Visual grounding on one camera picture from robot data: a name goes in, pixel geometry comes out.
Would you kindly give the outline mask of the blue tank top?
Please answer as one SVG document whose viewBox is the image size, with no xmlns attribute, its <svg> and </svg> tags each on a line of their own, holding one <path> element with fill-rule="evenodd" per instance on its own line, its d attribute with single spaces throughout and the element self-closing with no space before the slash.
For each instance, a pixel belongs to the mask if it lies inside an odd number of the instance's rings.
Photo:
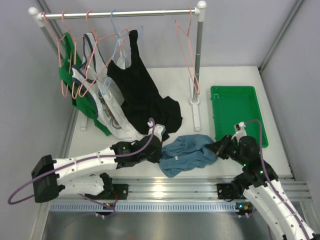
<svg viewBox="0 0 320 240">
<path fill-rule="evenodd" d="M 218 157 L 206 145 L 214 141 L 204 134 L 183 135 L 161 149 L 159 168 L 168 178 L 214 164 Z"/>
</svg>

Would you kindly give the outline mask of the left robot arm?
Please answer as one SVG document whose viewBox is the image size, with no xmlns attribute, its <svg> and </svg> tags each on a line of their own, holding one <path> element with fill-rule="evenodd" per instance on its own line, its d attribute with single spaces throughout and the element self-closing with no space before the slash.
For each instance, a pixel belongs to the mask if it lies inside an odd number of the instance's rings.
<svg viewBox="0 0 320 240">
<path fill-rule="evenodd" d="M 132 168 L 148 161 L 158 163 L 162 138 L 145 136 L 133 142 L 120 141 L 98 152 L 71 157 L 43 156 L 31 172 L 36 203 L 45 203 L 62 195 L 99 195 L 103 199 L 113 194 L 108 171 Z"/>
</svg>

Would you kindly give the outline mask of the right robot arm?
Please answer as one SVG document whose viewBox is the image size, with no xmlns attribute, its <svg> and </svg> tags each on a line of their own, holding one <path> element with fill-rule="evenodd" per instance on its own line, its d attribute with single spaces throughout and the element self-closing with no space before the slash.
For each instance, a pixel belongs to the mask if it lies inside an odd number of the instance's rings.
<svg viewBox="0 0 320 240">
<path fill-rule="evenodd" d="M 242 173 L 231 181 L 238 198 L 246 198 L 262 216 L 276 240 L 318 240 L 285 193 L 278 175 L 262 157 L 256 139 L 242 136 L 238 140 L 227 134 L 206 144 L 217 157 L 232 159 L 243 166 Z"/>
</svg>

